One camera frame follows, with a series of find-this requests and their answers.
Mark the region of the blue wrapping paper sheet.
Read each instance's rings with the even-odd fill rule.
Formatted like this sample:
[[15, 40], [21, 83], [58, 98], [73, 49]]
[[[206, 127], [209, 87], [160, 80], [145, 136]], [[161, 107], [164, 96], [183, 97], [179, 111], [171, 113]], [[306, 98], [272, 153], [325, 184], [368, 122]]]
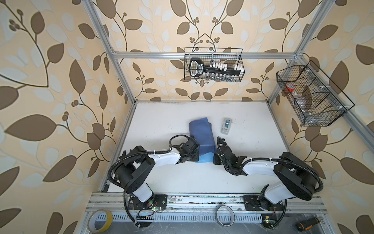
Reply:
[[198, 163], [213, 163], [216, 143], [208, 118], [201, 118], [189, 123], [190, 135], [200, 144]]

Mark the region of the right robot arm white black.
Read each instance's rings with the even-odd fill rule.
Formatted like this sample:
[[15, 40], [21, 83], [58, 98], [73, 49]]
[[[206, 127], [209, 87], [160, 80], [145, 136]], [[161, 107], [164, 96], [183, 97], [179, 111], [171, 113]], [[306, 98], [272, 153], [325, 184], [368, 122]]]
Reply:
[[286, 202], [288, 199], [298, 198], [310, 201], [314, 193], [324, 188], [316, 170], [290, 152], [284, 152], [277, 158], [248, 158], [236, 156], [221, 137], [217, 137], [217, 145], [213, 163], [223, 165], [231, 175], [265, 175], [279, 179], [274, 184], [264, 186], [252, 202], [254, 207], [268, 211], [281, 201]]

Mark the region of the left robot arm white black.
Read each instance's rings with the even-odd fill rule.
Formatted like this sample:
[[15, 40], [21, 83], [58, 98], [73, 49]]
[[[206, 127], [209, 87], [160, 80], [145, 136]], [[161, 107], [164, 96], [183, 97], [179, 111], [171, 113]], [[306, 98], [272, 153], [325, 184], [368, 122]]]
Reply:
[[176, 165], [187, 161], [197, 162], [200, 144], [193, 136], [175, 135], [169, 140], [166, 150], [146, 150], [136, 146], [128, 153], [123, 152], [119, 160], [108, 170], [108, 180], [142, 203], [153, 199], [153, 191], [146, 184], [152, 169]]

